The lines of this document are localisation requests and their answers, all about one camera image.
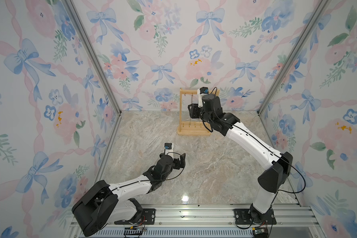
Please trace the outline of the wooden jewelry display stand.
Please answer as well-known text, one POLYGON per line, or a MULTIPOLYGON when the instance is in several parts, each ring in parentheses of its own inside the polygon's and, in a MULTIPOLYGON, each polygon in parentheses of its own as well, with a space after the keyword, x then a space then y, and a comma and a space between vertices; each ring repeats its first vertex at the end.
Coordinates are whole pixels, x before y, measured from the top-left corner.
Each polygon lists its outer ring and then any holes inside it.
POLYGON ((200 121, 184 121, 182 119, 183 113, 183 96, 190 95, 191 96, 191 104, 192 98, 194 95, 197 95, 197 90, 190 89, 180 89, 179 91, 179 125, 177 127, 178 135, 185 136, 209 136, 211 132, 208 130, 210 125, 208 123, 203 123, 200 121))

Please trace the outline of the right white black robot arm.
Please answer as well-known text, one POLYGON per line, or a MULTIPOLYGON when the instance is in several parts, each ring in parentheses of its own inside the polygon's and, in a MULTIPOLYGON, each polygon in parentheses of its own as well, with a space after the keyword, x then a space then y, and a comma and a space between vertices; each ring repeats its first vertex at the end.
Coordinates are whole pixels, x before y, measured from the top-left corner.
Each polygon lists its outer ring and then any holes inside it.
POLYGON ((257 179, 260 188, 249 209, 250 222, 262 224, 273 218, 272 203, 291 173, 292 155, 272 148, 252 133, 237 116, 223 112, 220 98, 214 94, 200 94, 198 103, 188 105, 188 110, 192 119, 208 123, 208 131, 217 131, 231 139, 262 166, 264 172, 257 179))

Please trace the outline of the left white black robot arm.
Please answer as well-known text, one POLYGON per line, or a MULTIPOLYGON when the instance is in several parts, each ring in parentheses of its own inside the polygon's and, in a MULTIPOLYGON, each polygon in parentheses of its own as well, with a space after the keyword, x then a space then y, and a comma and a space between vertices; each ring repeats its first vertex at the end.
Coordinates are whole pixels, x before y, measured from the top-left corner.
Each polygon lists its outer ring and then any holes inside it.
POLYGON ((184 170, 186 154, 177 153, 179 158, 173 158, 174 154, 160 154, 157 164, 137 178, 113 184, 104 180, 96 182, 71 210, 85 237, 96 234, 108 223, 142 222, 143 208, 135 197, 160 188, 170 180, 173 170, 184 170))

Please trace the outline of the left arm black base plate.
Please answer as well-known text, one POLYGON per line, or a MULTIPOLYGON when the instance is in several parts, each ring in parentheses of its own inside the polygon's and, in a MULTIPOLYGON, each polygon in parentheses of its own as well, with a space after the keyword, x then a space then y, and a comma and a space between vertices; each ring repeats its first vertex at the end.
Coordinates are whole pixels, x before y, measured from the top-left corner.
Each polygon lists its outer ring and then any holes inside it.
POLYGON ((120 220, 114 222, 115 225, 154 225, 156 218, 156 209, 143 209, 143 211, 137 212, 136 217, 132 220, 120 220))

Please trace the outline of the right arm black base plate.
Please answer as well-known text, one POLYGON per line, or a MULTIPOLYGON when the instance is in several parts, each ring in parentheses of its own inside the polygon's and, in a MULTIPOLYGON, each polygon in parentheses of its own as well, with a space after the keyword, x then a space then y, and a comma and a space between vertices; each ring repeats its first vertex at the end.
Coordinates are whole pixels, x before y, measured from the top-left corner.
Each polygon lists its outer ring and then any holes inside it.
POLYGON ((233 212, 237 225, 261 225, 263 222, 268 225, 277 224, 274 212, 271 208, 264 214, 254 209, 234 209, 233 212))

